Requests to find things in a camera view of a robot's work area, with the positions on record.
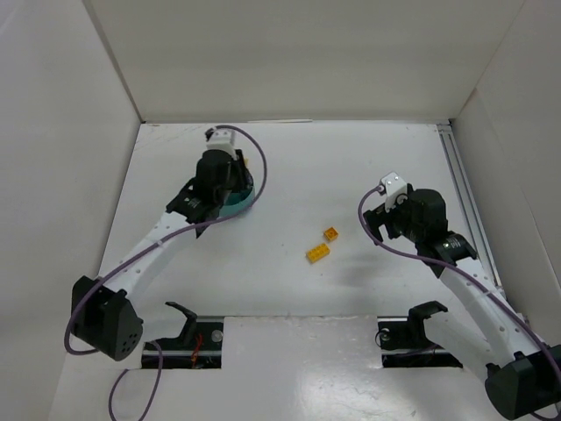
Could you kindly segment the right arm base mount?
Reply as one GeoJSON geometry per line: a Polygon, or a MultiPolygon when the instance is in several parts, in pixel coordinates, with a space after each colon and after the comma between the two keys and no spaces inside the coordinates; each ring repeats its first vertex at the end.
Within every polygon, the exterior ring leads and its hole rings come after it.
{"type": "Polygon", "coordinates": [[[434,314],[448,309],[437,301],[419,304],[407,316],[378,316],[374,341],[381,350],[383,368],[462,368],[462,363],[431,342],[424,324],[434,314]]]}

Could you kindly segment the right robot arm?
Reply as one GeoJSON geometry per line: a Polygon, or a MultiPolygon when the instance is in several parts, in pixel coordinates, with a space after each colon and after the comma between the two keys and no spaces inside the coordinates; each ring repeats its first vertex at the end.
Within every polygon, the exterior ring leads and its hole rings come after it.
{"type": "Polygon", "coordinates": [[[495,288],[471,244],[448,228],[445,202],[432,189],[407,184],[392,193],[378,185],[386,202],[358,208],[359,222],[376,246],[423,262],[461,302],[478,329],[464,326],[438,301],[411,308],[399,322],[379,322],[380,346],[402,356],[440,347],[483,384],[495,410],[507,420],[560,402],[560,348],[526,324],[495,288]]]}

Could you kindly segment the brown orange long lego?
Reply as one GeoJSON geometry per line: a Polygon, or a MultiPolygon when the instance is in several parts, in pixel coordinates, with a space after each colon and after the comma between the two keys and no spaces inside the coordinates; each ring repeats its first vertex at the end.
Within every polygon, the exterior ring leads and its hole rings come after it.
{"type": "Polygon", "coordinates": [[[323,232],[323,236],[328,242],[332,242],[332,241],[336,240],[338,238],[338,235],[339,235],[339,233],[338,233],[337,229],[333,226],[326,229],[323,232]]]}

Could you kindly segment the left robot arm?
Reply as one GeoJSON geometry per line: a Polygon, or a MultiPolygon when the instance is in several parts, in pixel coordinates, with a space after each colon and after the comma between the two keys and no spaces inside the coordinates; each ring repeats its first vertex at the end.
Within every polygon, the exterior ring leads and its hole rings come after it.
{"type": "Polygon", "coordinates": [[[127,358],[142,343],[163,339],[188,344],[197,315],[175,302],[178,318],[146,318],[138,305],[148,287],[175,257],[212,225],[239,216],[261,195],[255,189],[243,152],[233,146],[210,146],[197,162],[195,175],[166,205],[152,230],[116,268],[92,279],[81,276],[71,289],[71,314],[64,332],[67,353],[80,354],[71,340],[88,345],[85,354],[102,353],[114,361],[127,358]]]}

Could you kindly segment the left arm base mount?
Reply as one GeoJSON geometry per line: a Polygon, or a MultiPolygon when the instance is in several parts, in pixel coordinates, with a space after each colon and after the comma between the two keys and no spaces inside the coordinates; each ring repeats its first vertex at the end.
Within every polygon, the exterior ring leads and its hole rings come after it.
{"type": "Polygon", "coordinates": [[[176,302],[166,302],[148,318],[142,336],[143,369],[219,369],[224,319],[199,317],[176,302]]]}

